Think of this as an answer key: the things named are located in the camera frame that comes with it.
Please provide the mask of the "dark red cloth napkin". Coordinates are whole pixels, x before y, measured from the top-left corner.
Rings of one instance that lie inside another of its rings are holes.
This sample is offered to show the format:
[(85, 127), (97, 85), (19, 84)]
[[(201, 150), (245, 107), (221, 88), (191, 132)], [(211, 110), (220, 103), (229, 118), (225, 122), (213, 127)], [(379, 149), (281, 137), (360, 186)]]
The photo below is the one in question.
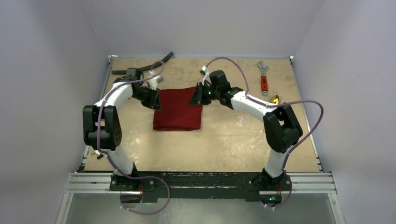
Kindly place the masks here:
[(154, 112), (155, 131), (194, 131), (201, 128), (201, 105), (190, 105), (195, 87), (160, 92), (161, 110)]

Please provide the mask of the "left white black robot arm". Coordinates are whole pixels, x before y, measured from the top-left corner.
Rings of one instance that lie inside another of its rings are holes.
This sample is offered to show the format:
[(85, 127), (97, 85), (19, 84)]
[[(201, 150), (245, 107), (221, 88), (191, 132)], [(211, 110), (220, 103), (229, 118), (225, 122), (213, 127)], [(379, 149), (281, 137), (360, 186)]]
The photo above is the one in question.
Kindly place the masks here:
[(122, 128), (118, 110), (131, 98), (139, 100), (146, 108), (161, 110), (160, 90), (157, 86), (163, 77), (153, 70), (149, 73), (147, 78), (142, 78), (140, 70), (130, 69), (126, 76), (115, 80), (110, 91), (99, 102), (83, 108), (85, 144), (108, 159), (113, 173), (123, 176), (121, 185), (128, 191), (138, 188), (139, 177), (135, 164), (120, 147)]

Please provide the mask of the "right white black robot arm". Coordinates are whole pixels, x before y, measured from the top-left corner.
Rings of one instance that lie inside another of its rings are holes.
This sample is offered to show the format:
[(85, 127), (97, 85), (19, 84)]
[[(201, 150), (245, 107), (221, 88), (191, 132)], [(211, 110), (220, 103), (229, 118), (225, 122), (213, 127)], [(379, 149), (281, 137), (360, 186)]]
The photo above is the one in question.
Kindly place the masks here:
[(190, 105), (209, 105), (218, 100), (221, 105), (246, 113), (263, 123), (266, 141), (270, 146), (267, 165), (262, 177), (263, 186), (273, 190), (280, 185), (284, 174), (286, 154), (303, 134), (299, 121), (290, 105), (276, 105), (255, 97), (239, 87), (231, 87), (224, 71), (200, 71), (203, 80), (198, 82)]

